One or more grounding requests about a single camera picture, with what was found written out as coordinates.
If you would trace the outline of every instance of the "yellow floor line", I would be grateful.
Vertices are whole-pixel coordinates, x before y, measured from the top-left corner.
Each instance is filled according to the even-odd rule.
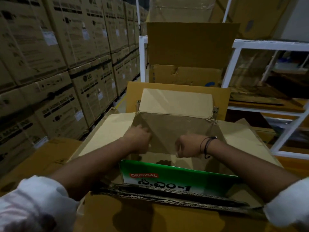
[[[125,96],[123,96],[123,98],[121,99],[121,101],[118,103],[118,105],[115,107],[116,109],[119,107],[119,105],[125,100],[125,98],[126,98],[126,95]]]

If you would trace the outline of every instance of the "person's left hand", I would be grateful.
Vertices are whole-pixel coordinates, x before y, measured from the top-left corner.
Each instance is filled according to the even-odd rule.
[[[129,128],[123,138],[129,142],[132,152],[144,154],[148,151],[151,133],[148,132],[148,128],[142,128],[141,125],[138,125]]]

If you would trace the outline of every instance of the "person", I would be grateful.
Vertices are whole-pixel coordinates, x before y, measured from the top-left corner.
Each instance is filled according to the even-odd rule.
[[[130,153],[146,153],[151,134],[140,125],[123,137],[65,164],[49,177],[23,179],[0,198],[0,231],[72,231],[76,209],[91,186]],[[309,230],[309,178],[203,135],[180,136],[179,158],[207,152],[240,176],[266,203],[264,212],[276,226],[295,224]]]

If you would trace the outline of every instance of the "forearm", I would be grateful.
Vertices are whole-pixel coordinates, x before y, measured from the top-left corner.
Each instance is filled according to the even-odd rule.
[[[213,140],[207,151],[241,177],[264,202],[270,202],[281,191],[300,179],[284,168],[243,152],[220,140]]]
[[[125,158],[133,148],[123,137],[65,164],[50,178],[61,183],[69,197],[79,201],[94,182]]]

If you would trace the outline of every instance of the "white sleeve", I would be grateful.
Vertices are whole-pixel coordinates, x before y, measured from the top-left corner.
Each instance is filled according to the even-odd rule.
[[[275,226],[296,224],[298,228],[309,231],[309,178],[300,180],[280,192],[265,205],[264,213]]]
[[[33,176],[0,198],[0,231],[73,231],[77,206],[60,183]]]

